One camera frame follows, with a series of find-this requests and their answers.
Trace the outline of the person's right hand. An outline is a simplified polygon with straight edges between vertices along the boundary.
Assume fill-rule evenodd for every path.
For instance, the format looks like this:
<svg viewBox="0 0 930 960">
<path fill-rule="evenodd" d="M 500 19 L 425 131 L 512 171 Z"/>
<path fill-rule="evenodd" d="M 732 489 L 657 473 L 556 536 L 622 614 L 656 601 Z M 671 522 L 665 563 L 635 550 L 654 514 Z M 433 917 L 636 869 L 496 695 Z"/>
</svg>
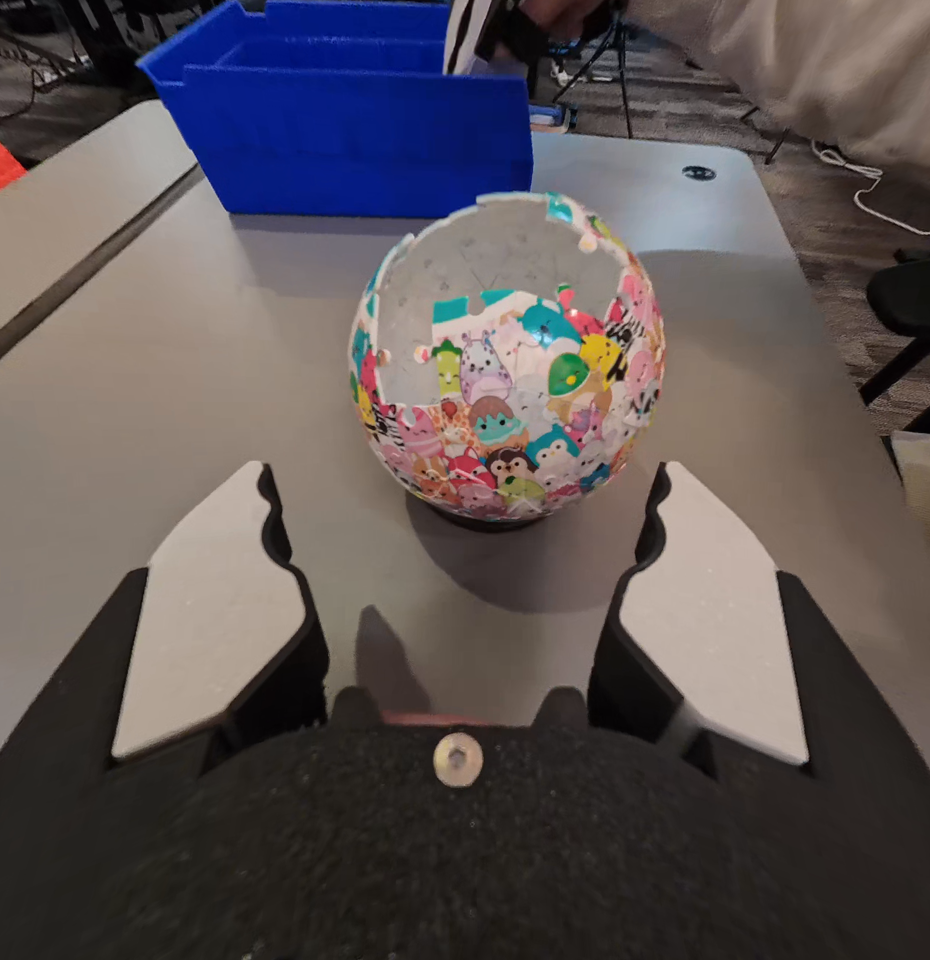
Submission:
<svg viewBox="0 0 930 960">
<path fill-rule="evenodd" d="M 520 8 L 547 32 L 578 36 L 586 17 L 605 4 L 604 1 L 522 1 Z"/>
</svg>

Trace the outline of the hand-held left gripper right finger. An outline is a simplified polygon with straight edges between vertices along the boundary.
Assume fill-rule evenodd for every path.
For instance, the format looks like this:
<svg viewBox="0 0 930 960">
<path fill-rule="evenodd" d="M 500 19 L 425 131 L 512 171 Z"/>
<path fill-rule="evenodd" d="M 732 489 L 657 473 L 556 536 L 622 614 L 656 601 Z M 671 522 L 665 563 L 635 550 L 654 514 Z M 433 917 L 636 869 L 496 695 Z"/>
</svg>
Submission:
<svg viewBox="0 0 930 960">
<path fill-rule="evenodd" d="M 805 765 L 779 574 L 730 507 L 679 462 L 661 462 L 595 650 L 591 726 L 679 757 L 718 735 Z"/>
</svg>

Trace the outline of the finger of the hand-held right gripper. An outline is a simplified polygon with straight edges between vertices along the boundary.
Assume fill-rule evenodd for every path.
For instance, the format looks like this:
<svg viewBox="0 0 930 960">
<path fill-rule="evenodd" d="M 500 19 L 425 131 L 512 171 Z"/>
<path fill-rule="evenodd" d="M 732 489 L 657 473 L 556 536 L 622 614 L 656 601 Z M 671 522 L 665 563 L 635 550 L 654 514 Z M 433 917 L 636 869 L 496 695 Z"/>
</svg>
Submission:
<svg viewBox="0 0 930 960">
<path fill-rule="evenodd" d="M 452 1 L 449 5 L 443 72 L 447 76 L 512 76 L 514 56 L 503 46 L 503 27 L 511 1 Z"/>
</svg>

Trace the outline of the black office chair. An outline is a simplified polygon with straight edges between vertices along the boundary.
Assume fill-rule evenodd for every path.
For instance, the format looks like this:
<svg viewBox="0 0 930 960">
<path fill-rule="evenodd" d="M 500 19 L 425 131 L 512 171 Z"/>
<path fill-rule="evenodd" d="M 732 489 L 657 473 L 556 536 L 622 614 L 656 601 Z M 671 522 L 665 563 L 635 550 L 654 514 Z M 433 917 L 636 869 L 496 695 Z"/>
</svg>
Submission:
<svg viewBox="0 0 930 960">
<path fill-rule="evenodd" d="M 896 265 L 879 270 L 866 300 L 881 325 L 908 344 L 859 389 L 866 406 L 887 393 L 930 355 L 930 252 L 899 249 Z"/>
</svg>

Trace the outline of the blue plastic bin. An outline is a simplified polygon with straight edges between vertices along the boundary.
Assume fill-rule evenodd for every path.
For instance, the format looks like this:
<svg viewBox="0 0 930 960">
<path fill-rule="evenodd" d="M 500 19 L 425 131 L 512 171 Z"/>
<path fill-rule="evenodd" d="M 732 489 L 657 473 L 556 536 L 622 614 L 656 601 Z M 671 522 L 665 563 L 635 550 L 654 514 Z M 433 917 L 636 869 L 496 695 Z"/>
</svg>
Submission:
<svg viewBox="0 0 930 960">
<path fill-rule="evenodd" d="M 448 17 L 227 2 L 137 65 L 229 212 L 437 219 L 533 176 L 525 83 L 446 75 Z"/>
</svg>

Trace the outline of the person's right forearm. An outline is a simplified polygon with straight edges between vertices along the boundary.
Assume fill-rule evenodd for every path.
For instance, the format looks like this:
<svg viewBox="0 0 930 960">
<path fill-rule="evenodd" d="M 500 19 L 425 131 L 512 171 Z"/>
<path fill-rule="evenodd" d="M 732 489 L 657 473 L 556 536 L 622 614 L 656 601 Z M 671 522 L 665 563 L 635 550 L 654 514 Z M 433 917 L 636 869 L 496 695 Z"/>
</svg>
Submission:
<svg viewBox="0 0 930 960">
<path fill-rule="evenodd" d="M 930 175 L 930 1 L 638 1 L 629 15 L 780 126 Z"/>
</svg>

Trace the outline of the person's cream sweatshirt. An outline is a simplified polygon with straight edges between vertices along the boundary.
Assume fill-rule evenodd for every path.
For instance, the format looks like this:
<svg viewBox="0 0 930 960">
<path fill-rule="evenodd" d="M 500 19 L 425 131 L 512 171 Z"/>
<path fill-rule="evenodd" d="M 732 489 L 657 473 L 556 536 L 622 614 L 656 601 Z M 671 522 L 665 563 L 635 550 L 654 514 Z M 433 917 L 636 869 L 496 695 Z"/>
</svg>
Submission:
<svg viewBox="0 0 930 960">
<path fill-rule="evenodd" d="M 930 547 L 930 434 L 895 431 L 891 449 L 906 504 L 920 522 Z"/>
</svg>

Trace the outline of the black ball stand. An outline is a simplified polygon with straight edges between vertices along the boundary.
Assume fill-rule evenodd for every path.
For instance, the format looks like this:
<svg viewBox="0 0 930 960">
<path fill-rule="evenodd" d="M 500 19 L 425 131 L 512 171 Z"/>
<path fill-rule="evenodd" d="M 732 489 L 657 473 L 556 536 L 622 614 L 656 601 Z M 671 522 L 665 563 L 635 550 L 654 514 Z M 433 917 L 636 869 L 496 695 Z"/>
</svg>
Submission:
<svg viewBox="0 0 930 960">
<path fill-rule="evenodd" d="M 453 511 L 445 510 L 412 491 L 404 493 L 404 504 L 409 518 L 414 524 L 422 522 L 425 516 L 439 519 L 460 530 L 478 534 L 506 534 L 519 532 L 537 526 L 547 520 L 546 515 L 521 519 L 475 519 Z"/>
</svg>

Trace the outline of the colourful puzzle ball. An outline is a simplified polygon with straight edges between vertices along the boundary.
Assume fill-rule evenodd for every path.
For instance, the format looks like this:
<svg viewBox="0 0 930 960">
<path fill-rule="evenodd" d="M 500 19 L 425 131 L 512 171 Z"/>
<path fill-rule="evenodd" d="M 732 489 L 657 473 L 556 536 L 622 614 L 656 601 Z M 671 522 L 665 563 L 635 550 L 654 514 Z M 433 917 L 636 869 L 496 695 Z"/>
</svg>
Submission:
<svg viewBox="0 0 930 960">
<path fill-rule="evenodd" d="M 408 234 L 349 342 L 370 450 L 406 491 L 476 520 L 549 516 L 614 479 L 658 404 L 663 315 L 604 220 L 496 193 Z"/>
</svg>

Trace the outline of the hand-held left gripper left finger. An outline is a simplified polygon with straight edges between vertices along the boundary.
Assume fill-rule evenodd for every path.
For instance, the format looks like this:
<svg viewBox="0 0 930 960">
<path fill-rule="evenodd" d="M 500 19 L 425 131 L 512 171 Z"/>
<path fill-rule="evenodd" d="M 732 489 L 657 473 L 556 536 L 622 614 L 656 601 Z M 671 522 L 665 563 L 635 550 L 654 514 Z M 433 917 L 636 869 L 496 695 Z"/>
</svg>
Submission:
<svg viewBox="0 0 930 960">
<path fill-rule="evenodd" d="M 239 751 L 324 724 L 328 666 L 274 474 L 246 462 L 149 561 L 111 756 L 205 732 Z"/>
</svg>

